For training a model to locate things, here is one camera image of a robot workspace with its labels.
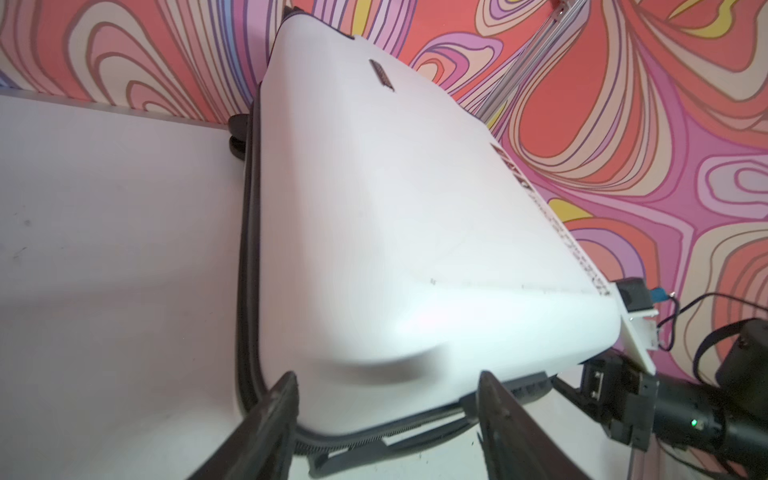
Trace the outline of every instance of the sticker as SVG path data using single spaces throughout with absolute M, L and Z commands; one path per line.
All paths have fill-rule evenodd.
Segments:
M 525 193 L 527 193 L 531 200 L 533 200 L 541 214 L 543 214 L 544 217 L 549 221 L 549 224 L 552 225 L 552 228 L 555 232 L 557 232 L 563 244 L 568 248 L 568 250 L 571 251 L 571 255 L 573 255 L 576 261 L 578 261 L 581 269 L 589 276 L 592 285 L 598 289 L 598 292 L 601 295 L 610 296 L 611 289 L 608 288 L 608 285 L 606 284 L 602 274 L 594 267 L 592 262 L 587 258 L 584 251 L 578 246 L 578 243 L 576 243 L 576 240 L 571 235 L 571 232 L 568 231 L 568 228 L 566 228 L 558 216 L 554 214 L 549 205 L 544 202 L 544 199 L 541 198 L 541 195 L 539 195 L 536 190 L 534 190 L 533 186 L 531 186 L 531 183 L 527 178 L 525 178 L 525 175 L 523 175 L 518 166 L 515 165 L 509 155 L 507 155 L 507 152 L 495 146 L 494 144 L 491 144 L 491 146 L 496 151 L 496 154 L 498 154 L 498 156 L 504 161 L 504 165 L 506 165 L 509 171 L 511 171 L 515 176 L 517 181 L 520 183 L 520 186 L 525 189 Z

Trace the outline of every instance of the psychedelic wallpaper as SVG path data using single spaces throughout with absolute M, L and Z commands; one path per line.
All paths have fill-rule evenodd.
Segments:
M 244 112 L 285 0 L 0 0 L 0 87 L 201 121 Z M 476 111 L 551 0 L 293 0 Z M 768 303 L 766 0 L 590 0 L 489 124 L 609 279 Z M 663 315 L 670 310 L 664 306 Z M 706 300 L 663 372 L 761 316 Z M 703 358 L 713 373 L 733 340 Z M 688 453 L 707 468 L 711 458 Z M 644 478 L 673 475 L 646 455 Z

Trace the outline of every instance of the suitcase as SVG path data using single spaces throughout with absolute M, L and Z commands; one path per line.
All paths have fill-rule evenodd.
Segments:
M 470 429 L 483 370 L 530 402 L 616 342 L 621 298 L 486 126 L 366 39 L 286 16 L 245 143 L 240 398 L 296 373 L 313 476 Z

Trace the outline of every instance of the white floor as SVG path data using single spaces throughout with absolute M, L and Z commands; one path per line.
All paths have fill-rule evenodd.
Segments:
M 0 94 L 0 478 L 185 478 L 240 421 L 242 163 L 220 128 L 23 97 Z M 626 478 L 556 392 L 527 408 Z M 476 437 L 334 478 L 484 478 Z

